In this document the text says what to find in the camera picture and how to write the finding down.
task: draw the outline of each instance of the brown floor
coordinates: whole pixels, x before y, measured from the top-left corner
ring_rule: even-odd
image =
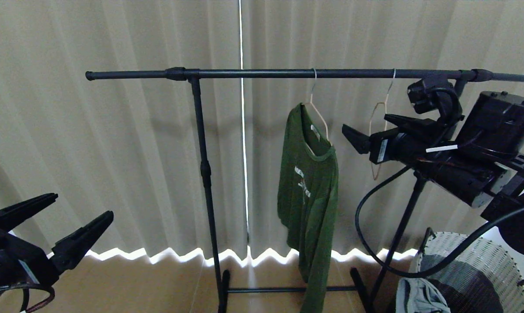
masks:
[[[410,260],[396,262],[406,269]],[[222,268],[231,272],[232,287],[305,286],[297,270],[298,259],[282,265],[273,258],[256,267],[241,267],[233,258],[222,261]],[[376,276],[378,267],[359,258],[346,262],[332,259],[328,285],[351,285],[349,270],[357,266],[365,283]],[[384,311],[397,287],[397,278],[387,276],[377,310]],[[202,256],[180,263],[174,256],[164,257],[156,264],[148,258],[127,260],[120,256],[98,261],[85,257],[73,271],[67,271],[55,284],[55,300],[40,313],[105,313],[105,312],[216,312],[217,290],[214,267],[206,265]],[[43,299],[45,293],[31,292],[30,304]],[[0,313],[18,312],[21,291],[4,293],[0,298]],[[228,312],[298,312],[302,293],[248,293],[229,296]],[[326,294],[324,312],[360,313],[364,309],[356,291]]]

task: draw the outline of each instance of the woven basket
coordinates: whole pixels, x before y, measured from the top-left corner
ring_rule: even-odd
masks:
[[[450,232],[428,236],[413,269],[430,269],[465,238]],[[509,253],[491,240],[475,240],[455,261],[427,279],[441,291],[454,313],[524,312],[524,280],[519,269]]]

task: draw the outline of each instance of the clothing rack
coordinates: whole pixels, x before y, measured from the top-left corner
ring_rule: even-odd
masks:
[[[232,288],[229,287],[230,271],[225,270],[221,274],[219,250],[217,247],[217,233],[216,220],[214,214],[214,202],[212,200],[212,182],[211,182],[211,167],[208,162],[208,154],[206,149],[206,135],[204,129],[204,116],[202,114],[202,99],[200,95],[200,79],[230,79],[230,78],[304,78],[309,79],[314,77],[314,72],[317,71],[318,78],[358,78],[358,79],[373,79],[373,78],[392,78],[396,79],[422,79],[430,75],[444,75],[447,79],[456,80],[455,92],[460,97],[463,93],[465,84],[468,82],[482,82],[482,81],[514,81],[523,82],[524,75],[510,74],[510,73],[493,73],[487,70],[473,69],[473,70],[385,70],[385,69],[284,69],[284,70],[200,70],[200,69],[185,69],[184,67],[172,67],[170,69],[161,71],[115,71],[115,72],[86,72],[88,80],[100,79],[170,79],[174,81],[188,81],[192,87],[192,95],[194,97],[194,109],[196,112],[196,126],[198,128],[198,143],[200,145],[200,174],[202,182],[204,183],[204,192],[206,195],[206,209],[208,212],[208,223],[210,224],[210,237],[212,241],[212,252],[214,253],[214,268],[216,274],[217,294],[219,299],[219,313],[225,313],[227,310],[227,301],[229,293],[295,293],[306,291],[306,288],[297,287],[268,287],[268,288]],[[417,203],[418,197],[422,192],[425,180],[417,177],[415,188],[411,194],[411,199],[407,204],[407,208],[403,214],[403,218],[399,222],[395,236],[391,242],[389,252],[385,260],[386,264],[391,264],[393,253],[399,246],[401,237],[405,232],[405,228],[409,223],[413,209]],[[374,312],[374,300],[377,292],[385,277],[386,269],[382,267],[377,277],[371,293],[367,293],[367,289],[359,275],[356,268],[350,271],[354,286],[334,286],[327,287],[328,291],[353,291],[357,290],[359,297],[367,313]]]

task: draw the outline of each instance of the wire hanger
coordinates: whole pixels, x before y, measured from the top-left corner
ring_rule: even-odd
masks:
[[[393,78],[391,79],[389,88],[387,88],[387,93],[385,94],[385,101],[376,103],[376,105],[374,106],[374,109],[372,110],[372,114],[370,115],[370,123],[368,125],[368,135],[369,136],[372,135],[372,119],[374,118],[374,114],[376,113],[377,107],[382,104],[384,106],[384,111],[387,114],[387,100],[389,99],[389,91],[391,91],[391,87],[393,86],[393,80],[395,80],[396,74],[397,74],[397,70],[393,69]],[[384,131],[386,130],[387,130],[387,121],[385,121],[385,125],[384,125]],[[373,163],[370,163],[370,168],[372,169],[372,177],[374,178],[374,180],[377,180],[377,177],[380,175],[381,164],[377,166],[376,172],[374,172]]]
[[[312,99],[314,98],[314,87],[316,87],[316,80],[318,79],[318,73],[316,73],[316,69],[313,69],[313,70],[314,70],[314,84],[312,85],[312,89],[310,89],[310,101],[308,103],[312,105],[312,107],[314,108],[314,111],[316,111],[316,113],[318,113],[318,116],[320,117],[320,119],[324,123],[324,127],[326,127],[326,139],[329,142],[330,141],[330,137],[329,137],[329,131],[327,130],[326,120],[324,120],[324,118],[322,117],[322,115],[320,114],[318,109],[316,109],[316,106],[314,105],[314,102],[312,101]]]

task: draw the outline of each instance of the curtain fold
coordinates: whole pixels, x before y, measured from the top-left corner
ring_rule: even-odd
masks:
[[[242,5],[245,68],[475,69],[524,73],[524,2],[245,1]],[[416,117],[406,88],[395,80],[389,113]],[[276,213],[277,183],[288,112],[308,101],[313,79],[245,80],[250,246],[252,257],[268,247],[283,254],[287,230]],[[330,129],[339,163],[339,210],[334,250],[361,248],[354,229],[359,200],[401,168],[383,164],[377,182],[367,155],[358,155],[341,133],[343,123],[368,132],[375,103],[391,79],[317,80],[314,103]],[[462,97],[468,114],[483,90],[524,96],[524,83],[469,83]],[[316,113],[312,120],[324,130]],[[383,107],[372,132],[383,130]],[[424,117],[436,117],[429,113]],[[415,177],[407,173],[370,198],[361,215],[363,233],[377,251],[388,247],[409,200]],[[415,247],[425,229],[467,233],[484,222],[433,183],[425,187],[399,251]]]
[[[95,252],[212,256],[190,84],[84,73],[239,65],[234,0],[1,1],[0,208],[59,193],[17,229],[46,249],[113,210]],[[220,251],[246,257],[240,83],[201,84]]]

